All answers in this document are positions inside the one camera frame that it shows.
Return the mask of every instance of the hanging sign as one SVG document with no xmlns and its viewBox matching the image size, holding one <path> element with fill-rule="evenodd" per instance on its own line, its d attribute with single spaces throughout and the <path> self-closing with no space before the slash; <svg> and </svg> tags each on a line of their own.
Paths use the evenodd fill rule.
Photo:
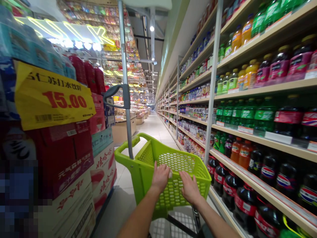
<svg viewBox="0 0 317 238">
<path fill-rule="evenodd" d="M 15 61 L 15 103 L 26 130 L 63 125 L 96 114 L 89 88 L 76 80 Z"/>
</svg>

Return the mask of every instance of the supermarket aisle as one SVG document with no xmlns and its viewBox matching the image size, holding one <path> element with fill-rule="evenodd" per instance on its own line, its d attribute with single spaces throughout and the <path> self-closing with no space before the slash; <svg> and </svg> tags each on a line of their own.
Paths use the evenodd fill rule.
<svg viewBox="0 0 317 238">
<path fill-rule="evenodd" d="M 152 114 L 144 120 L 142 125 L 137 126 L 137 131 L 139 131 L 139 133 L 146 133 L 171 148 L 179 149 L 155 112 L 152 112 Z M 141 139 L 141 141 L 133 148 L 134 155 L 138 153 L 145 142 L 145 139 Z M 131 174 L 126 167 L 117 163 L 117 180 L 114 185 L 113 195 L 100 219 L 100 223 L 93 238 L 115 237 L 135 207 L 136 203 Z M 194 229 L 191 207 L 179 207 L 170 214 L 187 227 Z M 186 234 L 177 227 L 170 225 L 165 219 L 158 219 L 152 222 L 150 233 L 153 238 L 187 237 Z"/>
</svg>

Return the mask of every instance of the hand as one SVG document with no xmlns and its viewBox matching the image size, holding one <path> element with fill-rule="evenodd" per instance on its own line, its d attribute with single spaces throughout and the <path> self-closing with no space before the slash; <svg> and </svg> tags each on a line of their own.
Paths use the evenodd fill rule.
<svg viewBox="0 0 317 238">
<path fill-rule="evenodd" d="M 181 176 L 184 185 L 181 189 L 183 197 L 190 204 L 197 206 L 201 199 L 204 198 L 200 195 L 195 175 L 193 175 L 193 180 L 185 171 L 179 171 L 179 175 Z"/>
<path fill-rule="evenodd" d="M 152 191 L 158 193 L 160 195 L 164 189 L 166 188 L 167 181 L 168 181 L 168 175 L 171 168 L 168 167 L 166 164 L 161 164 L 158 167 L 157 162 L 154 163 L 154 174 L 152 179 L 152 186 L 150 189 Z"/>
</svg>

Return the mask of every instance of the forearm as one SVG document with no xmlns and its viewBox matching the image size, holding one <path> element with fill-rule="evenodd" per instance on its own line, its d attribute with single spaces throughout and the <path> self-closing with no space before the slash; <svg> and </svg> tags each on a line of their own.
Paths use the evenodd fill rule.
<svg viewBox="0 0 317 238">
<path fill-rule="evenodd" d="M 159 192 L 156 189 L 150 188 L 121 229 L 118 237 L 146 238 L 149 233 L 155 204 L 158 199 Z"/>
<path fill-rule="evenodd" d="M 201 197 L 195 205 L 215 238 L 240 238 L 240 236 Z"/>
</svg>

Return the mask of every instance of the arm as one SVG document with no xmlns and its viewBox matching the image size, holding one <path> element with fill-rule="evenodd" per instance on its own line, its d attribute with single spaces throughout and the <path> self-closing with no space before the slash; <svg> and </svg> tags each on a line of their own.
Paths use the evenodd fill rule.
<svg viewBox="0 0 317 238">
<path fill-rule="evenodd" d="M 204 218 L 209 230 L 215 238 L 240 238 L 240 236 L 209 206 L 207 201 L 200 195 L 195 175 L 193 180 L 187 172 L 179 172 L 184 187 L 184 198 L 199 211 Z"/>
<path fill-rule="evenodd" d="M 146 238 L 148 236 L 155 204 L 166 188 L 169 172 L 170 168 L 166 164 L 157 167 L 155 161 L 152 185 L 121 228 L 118 238 Z"/>
</svg>

